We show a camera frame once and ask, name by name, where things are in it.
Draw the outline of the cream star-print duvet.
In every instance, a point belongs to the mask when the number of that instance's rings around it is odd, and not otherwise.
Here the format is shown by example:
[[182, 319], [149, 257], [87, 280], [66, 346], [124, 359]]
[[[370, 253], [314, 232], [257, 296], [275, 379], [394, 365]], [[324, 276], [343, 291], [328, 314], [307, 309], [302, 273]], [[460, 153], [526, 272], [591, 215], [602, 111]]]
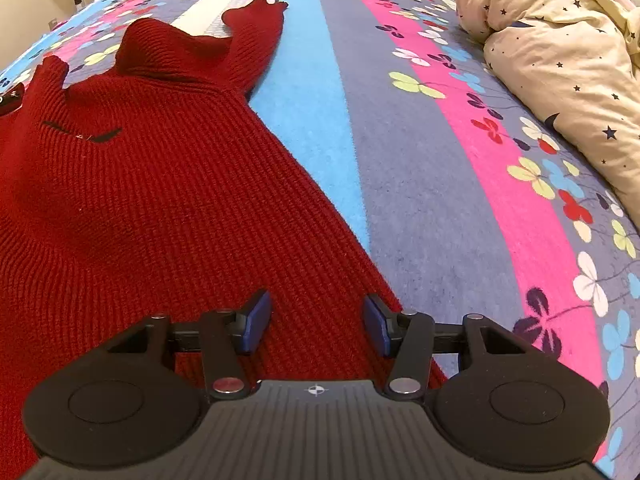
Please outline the cream star-print duvet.
[[461, 27], [530, 111], [639, 219], [639, 10], [616, 0], [456, 0]]

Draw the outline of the colourful floral striped bed blanket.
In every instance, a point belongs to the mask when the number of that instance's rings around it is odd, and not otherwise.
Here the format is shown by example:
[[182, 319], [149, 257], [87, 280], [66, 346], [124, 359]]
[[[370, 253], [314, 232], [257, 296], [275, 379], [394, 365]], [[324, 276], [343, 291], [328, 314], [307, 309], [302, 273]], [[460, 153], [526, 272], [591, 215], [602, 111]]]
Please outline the colourful floral striped bed blanket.
[[[253, 0], [98, 0], [1, 74], [48, 56], [66, 84], [103, 74], [154, 18], [227, 38]], [[611, 422], [596, 456], [639, 472], [639, 234], [578, 151], [494, 77], [451, 0], [267, 0], [288, 7], [247, 103], [318, 184], [399, 301], [454, 323], [480, 312], [595, 384]]]

